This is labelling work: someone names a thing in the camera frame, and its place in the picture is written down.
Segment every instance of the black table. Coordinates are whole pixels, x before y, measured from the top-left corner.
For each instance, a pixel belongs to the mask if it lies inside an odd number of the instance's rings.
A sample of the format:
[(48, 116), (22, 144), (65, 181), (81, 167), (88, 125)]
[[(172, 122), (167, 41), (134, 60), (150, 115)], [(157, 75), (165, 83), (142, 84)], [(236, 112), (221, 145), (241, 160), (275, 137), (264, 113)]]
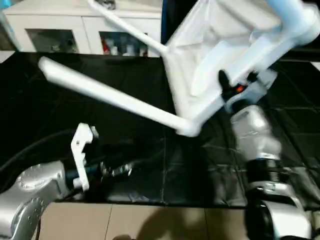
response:
[[(161, 59), (46, 54), (47, 57), (174, 113)], [(159, 123), (48, 83), (37, 64), (43, 54), (15, 53), (0, 64), (0, 165), (40, 141), (0, 172), (1, 191), (25, 168), (73, 162), (70, 142), (78, 123), (96, 126), (110, 164), (143, 166), (130, 177), (94, 186), (78, 201), (243, 208), (246, 169), (222, 109), (201, 134), (186, 138)], [(282, 159), (302, 204), (320, 207), (320, 72), (309, 62), (280, 61), (278, 79), (259, 105), (282, 142)]]

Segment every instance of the robotic arm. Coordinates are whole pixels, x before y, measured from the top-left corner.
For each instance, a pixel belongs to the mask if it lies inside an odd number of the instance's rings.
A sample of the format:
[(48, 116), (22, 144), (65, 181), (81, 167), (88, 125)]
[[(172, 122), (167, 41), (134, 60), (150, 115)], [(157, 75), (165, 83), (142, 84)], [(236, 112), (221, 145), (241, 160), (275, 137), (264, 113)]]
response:
[(311, 224), (283, 169), (281, 143), (273, 136), (263, 110), (254, 105), (265, 94), (264, 84), (254, 74), (248, 76), (246, 86), (230, 87), (223, 71), (219, 78), (237, 148), (246, 163), (249, 239), (311, 239)]
[(107, 168), (104, 161), (89, 164), (87, 150), (98, 138), (94, 127), (80, 123), (71, 141), (76, 171), (66, 170), (61, 161), (38, 164), (23, 171), (13, 186), (0, 194), (0, 240), (31, 240), (47, 206), (70, 196), (75, 189), (87, 191), (88, 177), (130, 175), (133, 164)]

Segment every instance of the beige floor tile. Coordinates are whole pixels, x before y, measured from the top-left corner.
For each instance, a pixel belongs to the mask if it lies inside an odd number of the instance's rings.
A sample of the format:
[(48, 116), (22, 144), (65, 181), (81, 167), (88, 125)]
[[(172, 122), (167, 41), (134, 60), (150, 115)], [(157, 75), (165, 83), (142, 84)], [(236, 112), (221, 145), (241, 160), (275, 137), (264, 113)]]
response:
[(104, 240), (111, 208), (109, 204), (52, 203), (42, 215), (39, 240)]
[(210, 240), (247, 240), (245, 212), (234, 209), (206, 209)]
[(199, 208), (114, 205), (106, 240), (121, 235), (137, 240), (207, 240), (205, 211)]

